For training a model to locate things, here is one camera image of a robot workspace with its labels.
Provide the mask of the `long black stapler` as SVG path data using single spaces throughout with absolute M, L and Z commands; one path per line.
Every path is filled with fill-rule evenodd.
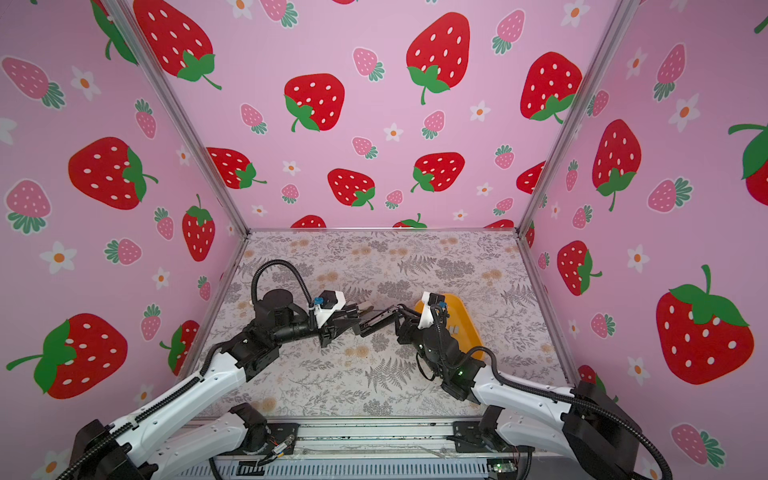
M 368 337 L 382 329 L 396 323 L 401 317 L 400 308 L 392 306 L 386 310 L 376 313 L 373 317 L 362 319 L 359 323 L 359 333 L 361 338 Z

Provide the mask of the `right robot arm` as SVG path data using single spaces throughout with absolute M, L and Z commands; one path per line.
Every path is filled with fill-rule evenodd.
M 662 479 L 673 477 L 660 450 L 641 427 L 596 385 L 581 381 L 561 388 L 502 374 L 496 354 L 487 347 L 459 348 L 447 328 L 448 312 L 441 295 L 429 294 L 420 312 L 404 305 L 394 308 L 398 342 L 411 344 L 426 362 L 441 388 L 459 401 L 484 405 L 493 413 L 510 410 L 549 429 L 554 437 L 535 434 L 506 440 L 558 452 L 575 460 L 594 479 L 642 479 L 635 471 L 645 449 Z

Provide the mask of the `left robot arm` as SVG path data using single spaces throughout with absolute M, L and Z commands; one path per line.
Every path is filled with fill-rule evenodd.
M 209 405 L 270 366 L 283 345 L 315 338 L 326 347 L 347 330 L 358 332 L 368 302 L 325 290 L 307 307 L 285 289 L 253 302 L 255 317 L 232 339 L 214 345 L 202 367 L 154 401 L 109 425 L 94 420 L 75 438 L 62 479 L 161 479 L 172 476 L 164 444 Z

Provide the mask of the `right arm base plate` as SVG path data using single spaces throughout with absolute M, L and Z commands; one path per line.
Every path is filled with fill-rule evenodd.
M 528 445 L 512 445 L 490 428 L 482 428 L 479 421 L 455 421 L 452 433 L 446 439 L 454 444 L 459 453 L 528 453 L 535 448 Z

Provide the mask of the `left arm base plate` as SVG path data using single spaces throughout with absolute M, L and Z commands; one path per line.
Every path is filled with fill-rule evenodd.
M 292 455 L 298 437 L 298 423 L 269 422 L 265 427 L 252 427 L 243 442 L 234 450 L 223 452 L 224 456 L 261 455 L 266 456 L 280 444 L 285 444 L 281 454 Z

